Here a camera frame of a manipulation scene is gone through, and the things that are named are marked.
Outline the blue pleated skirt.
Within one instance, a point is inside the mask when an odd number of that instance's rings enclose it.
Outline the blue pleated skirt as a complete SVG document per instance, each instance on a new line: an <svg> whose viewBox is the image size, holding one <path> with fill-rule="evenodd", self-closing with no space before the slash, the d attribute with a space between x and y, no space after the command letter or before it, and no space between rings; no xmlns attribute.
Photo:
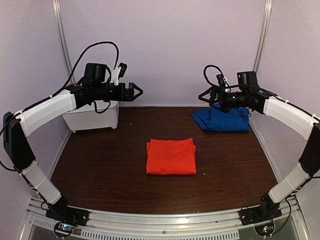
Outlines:
<svg viewBox="0 0 320 240"><path fill-rule="evenodd" d="M245 107L233 108L224 113L216 108L206 108L194 112L192 118L204 131L249 132L249 112Z"/></svg>

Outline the orange t-shirt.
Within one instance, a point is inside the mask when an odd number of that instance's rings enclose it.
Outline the orange t-shirt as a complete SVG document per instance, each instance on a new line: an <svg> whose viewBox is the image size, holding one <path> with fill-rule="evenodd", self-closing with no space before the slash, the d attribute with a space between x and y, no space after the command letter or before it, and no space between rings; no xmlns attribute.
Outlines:
<svg viewBox="0 0 320 240"><path fill-rule="evenodd" d="M146 143L146 173L149 175L196 175L196 148L192 138L151 139Z"/></svg>

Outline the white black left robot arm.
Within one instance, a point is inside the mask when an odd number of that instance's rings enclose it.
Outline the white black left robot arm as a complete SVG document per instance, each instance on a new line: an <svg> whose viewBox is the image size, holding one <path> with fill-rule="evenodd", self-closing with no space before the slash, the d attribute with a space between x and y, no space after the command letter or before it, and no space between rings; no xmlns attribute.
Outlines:
<svg viewBox="0 0 320 240"><path fill-rule="evenodd" d="M144 91L133 82L120 82L126 70L125 63L113 70L105 64L88 63L77 83L68 84L32 106L3 116L3 147L13 164L12 171L24 177L45 202L54 205L51 211L61 222L69 221L72 211L59 202L63 196L37 163L29 139L55 119L84 106L97 107L99 101L136 100Z"/></svg>

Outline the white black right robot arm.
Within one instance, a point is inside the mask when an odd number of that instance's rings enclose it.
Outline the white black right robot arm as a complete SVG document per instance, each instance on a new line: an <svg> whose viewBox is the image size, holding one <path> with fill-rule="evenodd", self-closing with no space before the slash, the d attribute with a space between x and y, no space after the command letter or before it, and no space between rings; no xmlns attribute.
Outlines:
<svg viewBox="0 0 320 240"><path fill-rule="evenodd" d="M238 72L235 85L222 72L216 78L217 83L204 78L209 88L198 99L224 113L250 109L264 145L278 158L282 178L256 210L258 219L266 221L276 212L274 204L299 191L320 172L320 118L260 87L255 71Z"/></svg>

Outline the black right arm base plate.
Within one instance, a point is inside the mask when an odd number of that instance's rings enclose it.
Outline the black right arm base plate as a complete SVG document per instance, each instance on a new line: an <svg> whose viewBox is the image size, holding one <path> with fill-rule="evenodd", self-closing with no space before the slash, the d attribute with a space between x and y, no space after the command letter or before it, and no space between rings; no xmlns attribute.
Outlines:
<svg viewBox="0 0 320 240"><path fill-rule="evenodd" d="M282 211L280 210L279 203L268 202L262 200L258 206L244 206L238 211L241 224L243 226L271 221L274 218L281 217Z"/></svg>

